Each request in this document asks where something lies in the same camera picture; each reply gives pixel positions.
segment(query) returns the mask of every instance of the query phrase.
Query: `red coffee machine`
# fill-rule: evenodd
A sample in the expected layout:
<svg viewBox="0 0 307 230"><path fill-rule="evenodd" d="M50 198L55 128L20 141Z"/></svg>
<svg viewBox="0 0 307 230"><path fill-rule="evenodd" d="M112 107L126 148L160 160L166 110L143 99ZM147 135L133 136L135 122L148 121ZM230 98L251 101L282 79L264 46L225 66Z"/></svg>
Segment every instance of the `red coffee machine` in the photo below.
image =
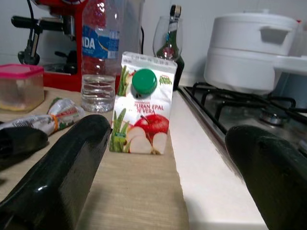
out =
<svg viewBox="0 0 307 230"><path fill-rule="evenodd" d="M67 58L67 63L61 67L56 64L44 66L44 86L80 92L82 82L82 12L88 0L32 0L38 7L48 10L53 17L34 19L13 16L11 21L15 27L29 28L30 35L27 47L18 53L18 59L23 64L37 65L40 57L36 53L39 35L44 30L62 31L76 42L76 51L69 55L55 52L55 55Z"/></svg>

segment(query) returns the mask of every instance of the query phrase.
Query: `food wrapper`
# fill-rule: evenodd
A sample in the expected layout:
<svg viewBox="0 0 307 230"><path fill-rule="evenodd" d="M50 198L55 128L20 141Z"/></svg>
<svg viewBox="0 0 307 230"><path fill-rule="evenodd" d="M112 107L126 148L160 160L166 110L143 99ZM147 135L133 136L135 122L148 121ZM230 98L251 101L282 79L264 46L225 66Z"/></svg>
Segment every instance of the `food wrapper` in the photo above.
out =
<svg viewBox="0 0 307 230"><path fill-rule="evenodd" d="M19 118L0 125L0 130L9 127L32 127L45 132L48 136L52 133L71 126L85 116L85 111L77 106L71 99L55 99L46 115L32 115Z"/></svg>

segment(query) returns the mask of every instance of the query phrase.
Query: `white pot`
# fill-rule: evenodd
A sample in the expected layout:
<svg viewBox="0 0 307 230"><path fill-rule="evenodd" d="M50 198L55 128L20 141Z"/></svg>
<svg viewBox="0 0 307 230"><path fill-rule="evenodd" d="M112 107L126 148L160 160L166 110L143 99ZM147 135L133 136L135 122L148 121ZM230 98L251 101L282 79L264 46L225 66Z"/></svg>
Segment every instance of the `white pot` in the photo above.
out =
<svg viewBox="0 0 307 230"><path fill-rule="evenodd" d="M234 13L214 20L210 47L288 55L299 23L267 13Z"/></svg>
<svg viewBox="0 0 307 230"><path fill-rule="evenodd" d="M210 47L205 79L220 89L261 95L275 89L282 71L307 75L307 57Z"/></svg>

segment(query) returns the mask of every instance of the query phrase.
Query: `beige counter surface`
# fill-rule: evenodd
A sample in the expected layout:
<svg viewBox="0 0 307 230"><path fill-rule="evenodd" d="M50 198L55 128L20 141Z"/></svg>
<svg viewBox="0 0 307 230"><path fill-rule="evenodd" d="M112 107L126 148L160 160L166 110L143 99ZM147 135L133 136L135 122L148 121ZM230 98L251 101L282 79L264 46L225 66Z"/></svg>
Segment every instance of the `beige counter surface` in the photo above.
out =
<svg viewBox="0 0 307 230"><path fill-rule="evenodd" d="M71 98L77 104L81 100L80 93L46 88L45 101L29 114L45 114L56 97ZM111 112L103 115L111 120ZM25 114L0 114L0 121L21 116ZM47 147L21 162L8 167L2 161L0 200L68 130L51 135ZM170 135L168 137L167 151L162 156L112 153L107 148L81 213L78 230L189 229Z"/></svg>

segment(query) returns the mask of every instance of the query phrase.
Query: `kitchen counter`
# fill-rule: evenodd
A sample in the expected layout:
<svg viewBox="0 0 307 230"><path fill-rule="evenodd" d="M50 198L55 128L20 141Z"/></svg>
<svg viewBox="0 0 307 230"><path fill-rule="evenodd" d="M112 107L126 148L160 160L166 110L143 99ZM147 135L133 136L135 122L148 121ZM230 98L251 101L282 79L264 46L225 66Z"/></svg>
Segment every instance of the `kitchen counter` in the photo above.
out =
<svg viewBox="0 0 307 230"><path fill-rule="evenodd" d="M192 230L267 230L248 189L227 164L180 93L173 94L170 131Z"/></svg>

